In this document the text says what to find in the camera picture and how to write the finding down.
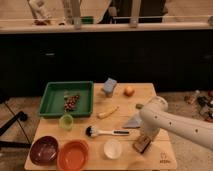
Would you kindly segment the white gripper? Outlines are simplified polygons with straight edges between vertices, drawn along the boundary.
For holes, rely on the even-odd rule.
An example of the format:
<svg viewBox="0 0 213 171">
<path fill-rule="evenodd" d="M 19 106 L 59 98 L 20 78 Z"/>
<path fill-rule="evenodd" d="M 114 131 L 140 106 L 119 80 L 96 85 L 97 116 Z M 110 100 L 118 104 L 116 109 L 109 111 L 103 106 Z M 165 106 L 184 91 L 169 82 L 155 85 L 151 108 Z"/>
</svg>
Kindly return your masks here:
<svg viewBox="0 0 213 171">
<path fill-rule="evenodd" d="M 145 141 L 153 141 L 158 135 L 160 128 L 149 123 L 141 124 L 141 135 Z"/>
</svg>

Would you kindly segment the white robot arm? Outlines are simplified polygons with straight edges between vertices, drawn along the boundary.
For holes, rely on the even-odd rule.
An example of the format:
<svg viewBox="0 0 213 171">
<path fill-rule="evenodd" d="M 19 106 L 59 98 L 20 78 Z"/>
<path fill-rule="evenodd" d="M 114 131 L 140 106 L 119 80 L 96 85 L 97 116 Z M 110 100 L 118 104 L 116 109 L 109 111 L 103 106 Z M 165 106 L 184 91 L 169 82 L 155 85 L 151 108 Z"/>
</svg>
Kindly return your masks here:
<svg viewBox="0 0 213 171">
<path fill-rule="evenodd" d="M 213 151 L 212 123 L 170 114 L 167 110 L 168 103 L 160 96 L 153 97 L 139 110 L 141 130 L 146 136 L 153 140 L 164 129 Z"/>
</svg>

